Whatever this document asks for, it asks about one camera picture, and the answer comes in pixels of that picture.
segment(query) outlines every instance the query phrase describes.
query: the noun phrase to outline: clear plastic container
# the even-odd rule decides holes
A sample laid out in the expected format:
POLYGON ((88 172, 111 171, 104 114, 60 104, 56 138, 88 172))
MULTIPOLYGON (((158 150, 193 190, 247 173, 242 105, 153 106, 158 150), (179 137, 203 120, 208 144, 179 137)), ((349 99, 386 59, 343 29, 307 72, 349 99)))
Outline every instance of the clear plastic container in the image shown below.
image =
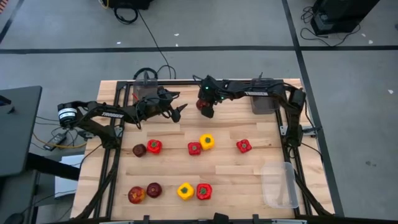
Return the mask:
POLYGON ((289 162, 270 162, 261 169, 262 196, 272 208, 297 208, 293 166, 289 162))
MULTIPOLYGON (((251 84, 253 86, 262 85, 262 82, 271 81, 277 83, 278 80, 272 78, 253 78, 251 84)), ((272 114, 279 109, 278 100, 272 97, 252 96, 250 97, 251 109, 254 114, 272 114)))
POLYGON ((135 97, 132 98, 132 102, 135 103, 137 100, 141 100, 143 97, 151 94, 157 93, 157 79, 148 78, 143 80, 136 80, 133 85, 132 92, 135 94, 135 97))

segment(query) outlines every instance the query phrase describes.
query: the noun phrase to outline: plastic bin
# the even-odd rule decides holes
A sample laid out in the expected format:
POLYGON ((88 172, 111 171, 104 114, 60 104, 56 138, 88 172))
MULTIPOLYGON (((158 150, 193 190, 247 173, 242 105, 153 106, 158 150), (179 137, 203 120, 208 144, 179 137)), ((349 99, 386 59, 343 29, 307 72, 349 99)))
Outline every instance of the plastic bin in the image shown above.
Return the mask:
MULTIPOLYGON (((141 100, 143 97, 147 95, 155 95, 157 94, 157 79, 155 78, 148 78, 143 80, 136 80, 133 85, 133 93, 141 100)), ((132 98, 132 102, 135 103, 137 99, 134 97, 132 98)))
POLYGON ((270 162, 261 169, 262 196, 272 208, 297 208, 293 165, 289 162, 270 162))

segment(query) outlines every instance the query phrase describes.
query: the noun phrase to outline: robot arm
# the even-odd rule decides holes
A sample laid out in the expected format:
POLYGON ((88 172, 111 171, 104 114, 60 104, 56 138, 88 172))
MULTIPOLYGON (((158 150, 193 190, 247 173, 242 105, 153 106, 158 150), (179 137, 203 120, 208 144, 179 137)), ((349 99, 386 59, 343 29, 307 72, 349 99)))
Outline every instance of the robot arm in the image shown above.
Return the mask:
POLYGON ((106 103, 95 101, 82 102, 73 101, 58 105, 58 118, 63 128, 81 128, 94 135, 99 136, 104 148, 114 149, 120 146, 116 132, 113 127, 103 126, 93 120, 95 116, 123 119, 127 123, 136 124, 140 129, 140 122, 156 115, 162 114, 166 118, 172 118, 173 122, 180 121, 180 112, 187 105, 173 109, 171 102, 178 98, 179 92, 171 92, 158 87, 157 93, 147 95, 142 100, 135 102, 132 106, 111 106, 106 103), (80 108, 87 110, 83 114, 80 108))
POLYGON ((283 80, 252 80, 251 83, 241 81, 217 81, 207 76, 200 82, 197 108, 203 116, 212 118, 213 106, 226 99, 235 100, 244 96, 264 96, 277 99, 279 104, 289 115, 289 123, 284 142, 290 147, 301 145, 303 129, 300 125, 300 114, 305 103, 305 93, 298 88, 288 85, 283 80), (289 99, 285 99, 284 92, 289 91, 289 99))

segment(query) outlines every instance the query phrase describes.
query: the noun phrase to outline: red bell pepper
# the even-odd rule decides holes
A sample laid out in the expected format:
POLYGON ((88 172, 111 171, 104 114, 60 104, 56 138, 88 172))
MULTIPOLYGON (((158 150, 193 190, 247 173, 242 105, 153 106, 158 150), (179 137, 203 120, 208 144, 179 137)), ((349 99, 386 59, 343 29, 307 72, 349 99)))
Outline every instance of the red bell pepper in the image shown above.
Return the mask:
POLYGON ((200 155, 201 144, 200 142, 190 142, 188 143, 188 152, 191 156, 200 155))
POLYGON ((243 139, 242 141, 238 141, 236 143, 236 146, 238 147, 238 149, 242 152, 248 152, 251 150, 251 145, 250 142, 247 139, 243 139))
POLYGON ((197 197, 199 200, 209 200, 213 189, 210 184, 198 184, 197 197))
POLYGON ((159 154, 161 149, 162 149, 162 143, 160 141, 154 139, 148 141, 147 144, 148 152, 159 154))

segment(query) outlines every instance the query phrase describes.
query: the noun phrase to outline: black clamp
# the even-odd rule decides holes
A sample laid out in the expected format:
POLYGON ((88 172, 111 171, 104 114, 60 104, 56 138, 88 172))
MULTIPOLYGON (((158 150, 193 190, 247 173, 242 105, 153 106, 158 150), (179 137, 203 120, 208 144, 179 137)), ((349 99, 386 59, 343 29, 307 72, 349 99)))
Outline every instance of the black clamp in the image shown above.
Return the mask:
POLYGON ((260 218, 258 214, 253 214, 253 224, 260 224, 260 218))
POLYGON ((229 224, 229 217, 220 213, 214 213, 213 217, 214 224, 229 224))
POLYGON ((143 224, 149 224, 149 215, 144 215, 144 219, 142 220, 143 224))

